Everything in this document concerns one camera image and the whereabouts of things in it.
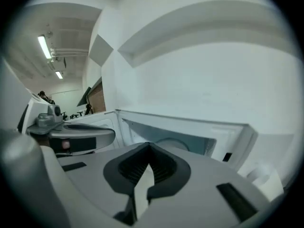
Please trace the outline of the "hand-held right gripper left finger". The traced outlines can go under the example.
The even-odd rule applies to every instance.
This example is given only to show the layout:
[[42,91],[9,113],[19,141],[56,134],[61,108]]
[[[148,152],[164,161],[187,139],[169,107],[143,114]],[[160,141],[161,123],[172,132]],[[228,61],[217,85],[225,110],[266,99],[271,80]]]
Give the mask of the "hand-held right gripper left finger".
[[150,166],[143,169],[144,172],[132,189],[131,196],[112,189],[105,179],[104,168],[112,159],[128,153],[139,145],[138,143],[105,152],[61,157],[58,161],[64,169],[69,168],[66,174],[74,186],[107,216],[122,220],[120,216],[131,210],[137,219],[149,206],[146,196],[150,187]]

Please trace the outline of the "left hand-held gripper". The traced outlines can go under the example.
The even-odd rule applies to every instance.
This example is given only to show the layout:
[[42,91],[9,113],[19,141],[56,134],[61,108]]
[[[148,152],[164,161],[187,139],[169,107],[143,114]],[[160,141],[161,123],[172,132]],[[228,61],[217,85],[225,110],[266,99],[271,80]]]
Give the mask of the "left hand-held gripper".
[[26,133],[36,135],[49,133],[50,148],[59,156],[93,153],[111,145],[116,137],[115,131],[111,128],[82,123],[61,125],[63,122],[60,107],[50,104],[41,113],[36,111],[30,115]]

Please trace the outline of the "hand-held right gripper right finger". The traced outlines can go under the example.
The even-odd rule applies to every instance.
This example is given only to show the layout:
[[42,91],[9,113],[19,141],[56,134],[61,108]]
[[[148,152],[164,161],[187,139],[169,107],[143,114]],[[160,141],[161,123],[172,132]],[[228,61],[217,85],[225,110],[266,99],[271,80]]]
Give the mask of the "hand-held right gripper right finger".
[[227,164],[172,143],[158,146],[185,160],[190,178],[175,195],[153,199],[139,218],[139,227],[235,228],[269,206],[262,192]]

